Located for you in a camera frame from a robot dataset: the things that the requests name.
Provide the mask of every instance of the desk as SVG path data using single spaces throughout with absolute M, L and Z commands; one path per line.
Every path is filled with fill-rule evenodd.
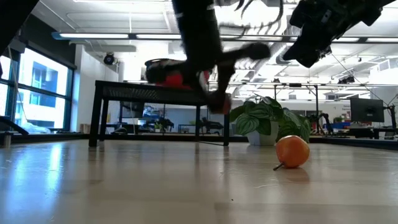
M 396 133 L 398 130 L 392 128 L 350 128 L 349 134 L 356 138 L 374 138 L 379 139 L 379 133 Z
M 171 105 L 196 106 L 196 124 L 200 123 L 200 107 L 206 105 L 204 99 L 192 90 L 174 89 L 162 86 L 95 81 L 93 114 L 91 116 L 90 147 L 97 146 L 97 140 L 105 140 L 106 117 L 109 101 L 126 101 L 142 103 L 162 103 Z M 100 128 L 101 104 L 102 117 Z M 195 140 L 200 140 L 199 125 L 195 125 Z M 224 116 L 224 127 L 229 127 L 229 113 Z M 229 128 L 224 131 L 224 146 L 229 144 Z

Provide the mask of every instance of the orange stem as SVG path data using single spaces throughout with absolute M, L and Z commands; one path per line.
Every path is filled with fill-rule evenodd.
M 274 171 L 276 171 L 277 169 L 281 168 L 282 166 L 284 166 L 284 163 L 281 162 L 277 167 L 274 168 Z

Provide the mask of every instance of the table leg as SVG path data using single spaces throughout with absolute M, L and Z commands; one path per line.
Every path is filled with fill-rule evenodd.
M 88 140 L 89 147 L 97 146 L 98 128 L 100 126 L 102 94 L 103 94 L 103 87 L 96 86 L 95 87 L 95 95 L 94 95 L 94 103 L 93 103 L 93 113 L 91 115 L 90 138 Z
M 224 146 L 229 146 L 229 112 L 224 115 Z
M 197 115 L 196 115 L 196 123 L 195 123 L 195 140 L 199 141 L 199 130 L 200 130 L 200 106 L 197 106 Z
M 109 105 L 109 100 L 104 100 L 104 104 L 102 105 L 101 129 L 99 131 L 100 141 L 105 140 L 106 118 L 108 117 L 108 105 Z
M 374 139 L 380 139 L 379 131 L 373 130 L 373 134 L 374 134 L 374 136 L 373 136 Z

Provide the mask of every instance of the black cable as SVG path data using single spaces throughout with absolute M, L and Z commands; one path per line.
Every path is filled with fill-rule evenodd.
M 396 97 L 397 97 L 397 95 L 395 95 L 395 96 L 392 98 L 392 100 L 388 103 L 388 105 L 390 105 L 390 103 L 392 103 Z
M 352 76 L 355 78 L 355 80 L 356 80 L 357 82 L 359 82 L 359 84 L 363 85 L 353 74 L 351 74 L 351 72 L 348 71 L 348 69 L 336 58 L 336 56 L 335 56 L 334 54 L 331 54 L 331 55 L 332 55 L 332 56 L 336 59 L 336 61 L 346 70 L 346 72 L 348 72 L 350 75 L 352 75 Z M 383 103 L 384 103 L 385 105 L 388 106 L 388 104 L 387 104 L 384 100 L 382 100 L 380 97 L 378 97 L 376 94 L 374 94 L 366 85 L 363 85 L 363 87 L 365 87 L 365 89 L 367 89 L 370 93 L 372 93 L 377 99 L 383 101 Z
M 254 2 L 254 0 L 249 0 L 249 2 L 243 7 L 241 17 L 243 17 L 244 13 L 246 12 L 246 9 L 253 2 Z M 236 39 L 242 38 L 245 35 L 245 33 L 246 33 L 246 31 L 248 29 L 259 29 L 259 32 L 260 32 L 261 30 L 263 30 L 263 28 L 276 24 L 277 22 L 279 22 L 282 19 L 283 15 L 284 15 L 284 2 L 283 2 L 283 0 L 279 0 L 279 13 L 278 13 L 278 16 L 276 17 L 276 19 L 274 21 L 269 22 L 267 25 L 264 25 L 264 23 L 262 22 L 261 25 L 258 26 L 258 27 L 250 26 L 250 25 L 239 26 L 239 25 L 234 25 L 234 24 L 233 25 L 231 25 L 231 24 L 220 24 L 220 27 L 225 27 L 225 28 L 230 28 L 230 29 L 243 29 L 242 33 L 238 37 L 230 38 L 231 40 L 236 40 Z

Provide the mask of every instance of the fluorescent light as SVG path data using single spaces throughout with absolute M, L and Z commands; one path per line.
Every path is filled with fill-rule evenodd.
M 338 40 L 334 40 L 334 42 L 357 42 L 359 38 L 356 37 L 340 37 Z
M 137 39 L 181 39 L 181 35 L 178 34 L 137 34 L 136 37 Z
M 85 2 L 85 3 L 124 3 L 124 4 L 134 4 L 137 2 L 165 2 L 164 0 L 73 0 L 74 2 Z
M 398 43 L 398 38 L 391 38 L 391 37 L 388 37 L 388 38 L 382 38 L 382 37 L 380 37 L 380 38 L 368 38 L 366 41 L 367 42 L 397 42 Z
M 146 80 L 128 80 L 128 83 L 148 83 Z
M 71 39 L 128 39 L 128 34 L 60 34 L 63 38 Z
M 282 37 L 270 37 L 270 36 L 261 36 L 261 35 L 244 35 L 242 37 L 239 37 L 239 35 L 221 35 L 220 37 L 224 41 L 228 41 L 228 39 L 257 40 L 257 41 L 269 41 L 269 42 L 272 41 L 278 42 L 282 40 Z

